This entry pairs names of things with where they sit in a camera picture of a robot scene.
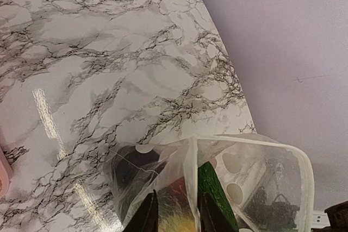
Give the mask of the green cucumber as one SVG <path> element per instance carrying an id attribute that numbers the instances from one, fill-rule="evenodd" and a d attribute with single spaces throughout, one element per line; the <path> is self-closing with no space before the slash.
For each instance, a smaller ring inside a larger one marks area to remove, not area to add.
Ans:
<path id="1" fill-rule="evenodd" d="M 234 228 L 238 228 L 232 207 L 218 179 L 216 171 L 209 161 L 198 168 L 198 193 L 197 195 L 208 193 L 213 198 L 225 217 Z"/>

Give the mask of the purple eggplant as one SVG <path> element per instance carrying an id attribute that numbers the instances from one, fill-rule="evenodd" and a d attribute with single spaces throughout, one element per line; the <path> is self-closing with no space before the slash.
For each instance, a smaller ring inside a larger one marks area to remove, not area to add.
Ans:
<path id="1" fill-rule="evenodd" d="M 157 163 L 159 157 L 160 154 L 154 150 L 140 153 L 136 150 L 135 145 L 126 145 L 120 148 L 111 161 L 112 177 L 116 180 L 118 189 L 125 190 L 135 176 L 140 173 L 141 168 Z"/>

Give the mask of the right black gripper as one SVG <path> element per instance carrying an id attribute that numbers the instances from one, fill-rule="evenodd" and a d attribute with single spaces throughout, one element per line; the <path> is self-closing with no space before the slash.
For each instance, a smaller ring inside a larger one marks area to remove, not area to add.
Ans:
<path id="1" fill-rule="evenodd" d="M 279 193 L 270 204 L 267 192 L 259 187 L 247 204 L 245 211 L 258 229 L 296 229 L 295 218 L 300 207 L 292 205 Z"/>

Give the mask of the clear dotted zip top bag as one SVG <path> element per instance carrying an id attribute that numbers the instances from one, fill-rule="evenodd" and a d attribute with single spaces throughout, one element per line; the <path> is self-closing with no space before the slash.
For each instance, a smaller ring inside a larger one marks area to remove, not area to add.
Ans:
<path id="1" fill-rule="evenodd" d="M 124 231 L 310 231 L 300 149 L 257 134 L 120 143 L 103 167 Z"/>

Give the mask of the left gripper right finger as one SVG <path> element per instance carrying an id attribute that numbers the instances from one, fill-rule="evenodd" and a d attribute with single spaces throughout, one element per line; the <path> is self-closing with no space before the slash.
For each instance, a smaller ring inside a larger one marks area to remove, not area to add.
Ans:
<path id="1" fill-rule="evenodd" d="M 201 231 L 204 232 L 235 232 L 234 228 L 218 207 L 214 198 L 208 194 L 198 195 Z"/>

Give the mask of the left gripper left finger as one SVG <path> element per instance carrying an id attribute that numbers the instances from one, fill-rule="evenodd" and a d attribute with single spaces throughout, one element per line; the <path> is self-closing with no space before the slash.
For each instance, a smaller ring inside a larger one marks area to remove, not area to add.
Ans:
<path id="1" fill-rule="evenodd" d="M 142 201 L 124 232 L 158 232 L 158 197 L 155 190 Z"/>

